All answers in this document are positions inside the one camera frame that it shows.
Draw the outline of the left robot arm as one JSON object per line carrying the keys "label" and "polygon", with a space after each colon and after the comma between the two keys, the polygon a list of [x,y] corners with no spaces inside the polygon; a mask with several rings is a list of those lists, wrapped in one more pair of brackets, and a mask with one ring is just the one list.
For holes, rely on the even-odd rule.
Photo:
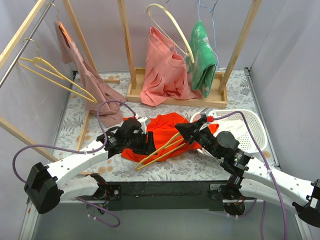
{"label": "left robot arm", "polygon": [[84,147],[81,154],[72,154],[62,160],[43,165],[35,164],[27,177],[24,191],[39,214],[53,210],[60,201],[81,196],[103,199],[107,183],[93,173],[76,179],[75,176],[89,167],[105,161],[123,150],[149,155],[155,151],[153,132],[147,130],[149,117],[126,119],[121,126],[111,127]]}

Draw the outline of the orange t-shirt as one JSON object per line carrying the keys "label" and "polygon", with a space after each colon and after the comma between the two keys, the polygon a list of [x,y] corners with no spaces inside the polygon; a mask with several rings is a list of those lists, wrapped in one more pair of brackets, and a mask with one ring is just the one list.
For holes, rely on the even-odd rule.
{"label": "orange t-shirt", "polygon": [[[156,118],[152,118],[150,124],[147,126],[147,130],[153,132],[153,139],[156,149],[159,149],[165,145],[178,130],[175,128],[176,124],[188,123],[189,121],[183,116],[176,112],[161,115],[159,114]],[[165,162],[167,159],[177,157],[183,153],[190,150],[200,149],[201,146],[194,142],[191,145],[185,144],[184,141],[176,143],[166,149],[159,150],[158,153],[147,159],[143,164],[148,164],[149,162],[155,160],[156,158],[165,155],[161,158],[160,162]]]}

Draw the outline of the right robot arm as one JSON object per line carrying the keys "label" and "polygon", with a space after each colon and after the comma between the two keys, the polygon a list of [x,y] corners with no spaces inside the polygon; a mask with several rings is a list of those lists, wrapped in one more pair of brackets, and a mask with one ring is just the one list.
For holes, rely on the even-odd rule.
{"label": "right robot arm", "polygon": [[214,136],[208,123],[178,123],[175,128],[187,144],[198,143],[231,174],[226,186],[232,199],[257,198],[280,205],[309,225],[320,226],[320,181],[303,180],[276,168],[268,170],[258,158],[244,152],[229,131]]}

